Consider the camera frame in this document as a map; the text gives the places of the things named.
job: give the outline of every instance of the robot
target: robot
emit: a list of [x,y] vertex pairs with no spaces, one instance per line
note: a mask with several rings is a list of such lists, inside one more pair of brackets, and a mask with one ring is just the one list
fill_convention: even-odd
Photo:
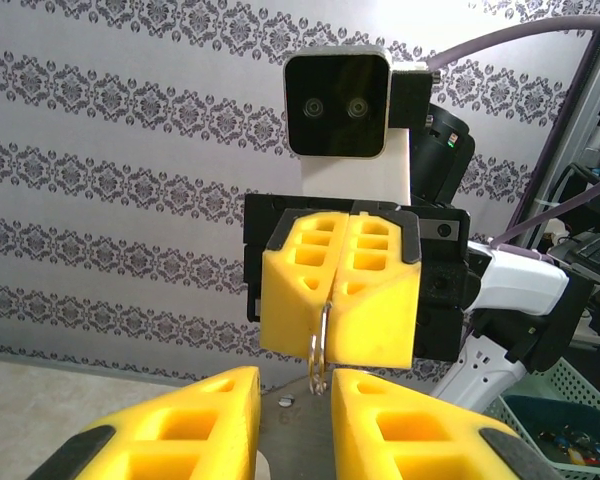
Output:
[[[467,212],[411,195],[410,130],[432,124],[437,81],[370,46],[285,64],[303,191],[246,196],[244,277],[262,346],[307,360],[281,390],[292,408],[231,370],[95,422],[29,480],[248,480],[258,448],[273,480],[560,478],[480,413],[558,361],[593,285],[470,242]],[[455,362],[431,396],[361,370],[414,358]]]

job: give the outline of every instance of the patterned wallpaper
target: patterned wallpaper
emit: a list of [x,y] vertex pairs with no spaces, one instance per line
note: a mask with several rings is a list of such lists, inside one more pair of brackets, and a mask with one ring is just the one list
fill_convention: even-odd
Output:
[[[600,11],[599,0],[449,5],[494,28]],[[0,1],[0,355],[183,383],[254,364],[267,389],[303,375],[259,347],[241,281],[244,195],[299,188],[281,64],[317,44],[423,60],[470,36],[466,22],[446,39],[414,36],[364,14],[379,8]],[[534,45],[559,64],[492,49],[445,68],[434,92],[476,138],[456,204],[477,240],[522,197],[588,39],[556,35]],[[447,368],[377,372],[427,390]]]

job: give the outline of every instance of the wall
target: wall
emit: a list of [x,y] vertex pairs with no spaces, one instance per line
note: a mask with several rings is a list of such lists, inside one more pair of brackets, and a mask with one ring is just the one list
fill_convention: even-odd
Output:
[[[0,354],[190,381],[306,366],[245,319],[242,199],[299,192],[281,63],[306,44],[422,59],[596,0],[0,1]],[[507,224],[589,35],[451,65],[434,101],[476,155],[458,192],[480,238]],[[444,366],[386,373],[426,388]]]

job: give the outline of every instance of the cable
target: cable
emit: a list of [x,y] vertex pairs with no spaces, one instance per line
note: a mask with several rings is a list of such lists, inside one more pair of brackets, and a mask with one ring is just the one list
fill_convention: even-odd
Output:
[[598,195],[600,195],[600,181],[590,189],[579,193],[575,197],[570,198],[566,202],[558,205],[557,207],[550,208],[549,210],[546,210],[545,212],[542,212],[541,214],[530,218],[529,220],[519,223],[515,227],[504,232],[502,235],[494,238],[489,245],[491,246],[491,248],[497,248],[499,245],[508,242],[512,238],[515,238],[518,235],[526,232],[528,229],[533,228],[536,225],[540,225],[544,222],[547,222],[552,218],[558,217],[568,212],[569,210],[579,207],[580,205],[591,201]]
[[449,50],[434,55],[426,63],[429,66],[429,70],[439,70],[451,62],[455,62],[481,50],[495,47],[496,45],[540,33],[560,32],[564,30],[596,30],[600,32],[600,15],[571,15],[545,18],[515,25],[461,43]]

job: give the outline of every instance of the marble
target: marble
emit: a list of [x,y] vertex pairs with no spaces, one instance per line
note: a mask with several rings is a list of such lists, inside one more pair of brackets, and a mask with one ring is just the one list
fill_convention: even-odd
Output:
[[[26,479],[92,421],[176,387],[0,362],[0,480]],[[256,480],[269,480],[259,455]]]

